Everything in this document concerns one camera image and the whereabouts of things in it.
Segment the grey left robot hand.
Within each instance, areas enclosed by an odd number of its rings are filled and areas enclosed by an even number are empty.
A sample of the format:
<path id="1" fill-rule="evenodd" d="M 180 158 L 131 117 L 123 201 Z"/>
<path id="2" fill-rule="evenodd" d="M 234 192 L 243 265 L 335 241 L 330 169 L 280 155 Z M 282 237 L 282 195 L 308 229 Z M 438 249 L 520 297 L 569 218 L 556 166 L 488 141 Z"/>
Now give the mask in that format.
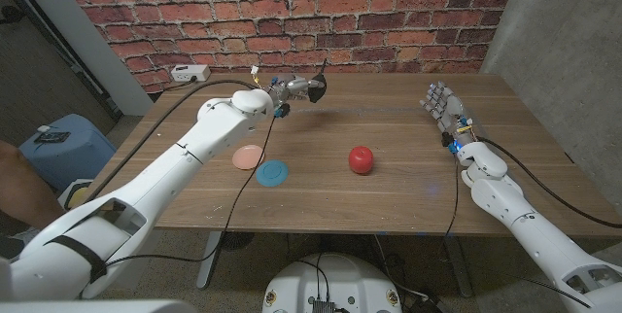
<path id="1" fill-rule="evenodd" d="M 274 109 L 278 109 L 290 99 L 306 97 L 308 89 L 316 86 L 314 80 L 294 74 L 280 74 L 271 80 L 265 91 L 272 98 Z"/>

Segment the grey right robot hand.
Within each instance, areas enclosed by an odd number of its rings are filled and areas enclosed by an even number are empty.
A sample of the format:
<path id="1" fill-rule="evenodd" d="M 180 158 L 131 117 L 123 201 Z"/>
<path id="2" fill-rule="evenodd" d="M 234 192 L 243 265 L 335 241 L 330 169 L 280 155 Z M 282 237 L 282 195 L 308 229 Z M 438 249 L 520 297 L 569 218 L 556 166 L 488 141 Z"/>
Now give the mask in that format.
<path id="1" fill-rule="evenodd" d="M 453 154 L 476 140 L 462 100 L 443 82 L 431 84 L 420 104 L 436 121 L 442 146 Z"/>

